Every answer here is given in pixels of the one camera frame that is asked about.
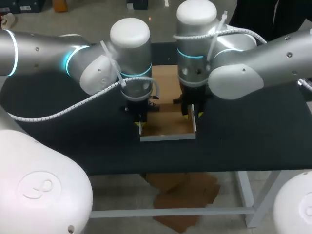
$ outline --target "wire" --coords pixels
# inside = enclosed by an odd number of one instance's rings
[[[218,39],[218,36],[219,36],[219,33],[220,33],[220,30],[225,22],[225,20],[227,19],[228,17],[228,12],[227,11],[224,11],[223,15],[222,15],[222,19],[221,21],[219,22],[219,25],[218,27],[216,28],[216,31],[215,31],[215,34],[214,34],[214,38],[211,42],[211,45],[210,45],[210,48],[209,48],[209,51],[208,51],[208,54],[207,54],[207,61],[210,62],[210,59],[211,59],[211,55],[213,53],[213,50],[215,48],[215,43],[216,43],[216,40]]]
[[[255,33],[254,31],[251,31],[249,29],[244,28],[236,28],[236,29],[227,29],[220,32],[213,32],[205,35],[200,36],[177,36],[174,35],[174,38],[177,40],[195,40],[195,39],[204,39],[204,38],[213,38],[216,34],[218,36],[228,35],[228,34],[235,34],[235,33],[242,33],[242,34],[248,34],[253,36],[254,38],[258,39],[259,42],[262,44],[266,44],[267,41],[263,39],[258,33]]]
[[[148,81],[151,81],[155,84],[156,86],[156,97],[159,98],[159,91],[160,91],[160,87],[159,87],[159,84],[151,77],[131,77],[131,78],[125,78],[124,79],[124,82],[129,82],[129,81],[134,81],[134,80],[148,80]],[[62,110],[60,112],[57,112],[53,115],[50,115],[50,116],[46,116],[46,117],[41,117],[41,118],[23,118],[23,117],[18,117],[18,116],[15,116],[13,114],[10,114],[8,113],[14,120],[16,121],[20,121],[20,122],[29,122],[29,123],[35,123],[35,122],[43,122],[43,121],[47,121],[47,120],[51,120],[51,119],[54,119],[54,118],[57,118],[57,117],[60,117],[84,104],[87,104],[88,102],[98,98],[99,96],[102,96],[103,94],[111,91],[112,89],[118,87],[119,85],[121,85],[123,81],[118,81],[118,82],[115,82],[114,84],[108,86],[107,88],[99,91],[98,93],[86,98],[85,100],[82,100],[78,103],[76,103],[75,105],[72,105],[68,108],[66,108],[65,110]]]
[[[300,79],[299,82],[300,82],[305,88],[307,88],[309,91],[312,92],[312,87],[311,87],[304,79]]]

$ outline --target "robot logo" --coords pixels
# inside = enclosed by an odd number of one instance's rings
[[[24,197],[29,198],[29,199],[40,199],[43,196],[43,193],[47,193],[53,189],[53,183],[49,179],[45,180],[42,182],[42,184],[37,188],[33,188],[35,191],[38,193],[32,194],[30,196],[23,194]]]
[[[59,179],[49,172],[33,172],[19,183],[18,195],[21,203],[32,208],[51,205],[61,192]]]

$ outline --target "table leg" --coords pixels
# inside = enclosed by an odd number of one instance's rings
[[[281,187],[290,179],[289,171],[272,171],[253,205],[254,214],[246,215],[248,228],[260,225],[264,215],[273,206],[275,197]]]

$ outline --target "blue light ring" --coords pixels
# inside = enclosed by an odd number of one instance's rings
[[[122,74],[125,77],[141,77],[141,76],[145,75],[146,73],[148,73],[151,70],[151,68],[152,68],[152,64],[145,72],[143,72],[141,74],[137,74],[137,75],[129,75],[129,74],[125,74],[123,72],[121,72],[120,74]]]
[[[184,53],[182,53],[179,49],[177,49],[177,51],[184,57],[189,58],[189,59],[202,59],[204,58],[204,56],[190,56],[190,55],[186,55]]]
[[[12,38],[12,41],[13,41],[13,44],[14,44],[14,50],[15,50],[14,66],[13,66],[13,69],[12,69],[11,73],[7,75],[7,77],[10,77],[10,76],[12,76],[15,73],[16,67],[18,66],[19,51],[18,51],[18,44],[16,42],[14,33],[12,33],[9,30],[6,30],[6,29],[5,29],[5,31],[7,31],[10,34],[10,36]]]
[[[69,72],[68,72],[68,65],[69,65],[69,61],[70,59],[74,56],[74,54],[76,54],[79,50],[82,50],[84,48],[88,48],[90,47],[89,45],[83,45],[83,46],[80,46],[78,48],[76,48],[71,54],[70,56],[68,57],[67,61],[66,61],[66,65],[65,65],[65,69],[66,69],[66,72],[67,74],[70,76]]]

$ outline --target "cardboard sheet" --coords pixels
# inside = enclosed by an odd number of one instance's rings
[[[152,102],[160,106],[160,111],[148,113],[142,136],[194,133],[191,114],[187,120],[180,111],[180,105],[173,104],[173,100],[181,95],[177,66],[153,66],[152,70],[153,78],[160,85],[160,99],[152,100]]]

